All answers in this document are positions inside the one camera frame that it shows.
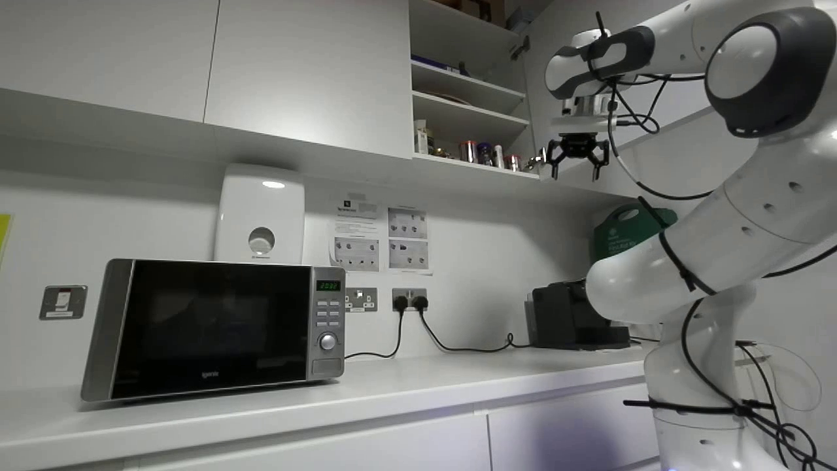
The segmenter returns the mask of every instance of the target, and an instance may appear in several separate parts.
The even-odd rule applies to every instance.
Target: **black appliance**
[[[113,259],[80,398],[147,402],[343,375],[345,273]]]
[[[586,298],[583,283],[555,283],[534,290],[527,310],[527,339],[534,349],[628,349],[628,328],[611,328]]]

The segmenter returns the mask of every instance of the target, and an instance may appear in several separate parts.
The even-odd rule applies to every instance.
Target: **light switch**
[[[85,301],[85,286],[47,286],[42,301],[42,320],[80,320]]]

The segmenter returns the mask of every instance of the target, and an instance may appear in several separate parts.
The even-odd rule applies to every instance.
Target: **white box on wall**
[[[303,263],[305,186],[294,173],[230,166],[218,194],[213,263]]]

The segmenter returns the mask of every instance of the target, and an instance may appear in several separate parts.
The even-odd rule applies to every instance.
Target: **plug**
[[[413,310],[417,311],[417,315],[424,315],[425,310],[429,310],[429,301],[425,301],[425,297],[413,297]]]
[[[394,297],[391,298],[391,310],[402,318],[402,311],[407,311],[409,301],[407,297]]]

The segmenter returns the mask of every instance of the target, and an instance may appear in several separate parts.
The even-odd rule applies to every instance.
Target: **microwave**
[[[343,345],[343,271],[113,259],[80,398],[326,382],[345,370]]]

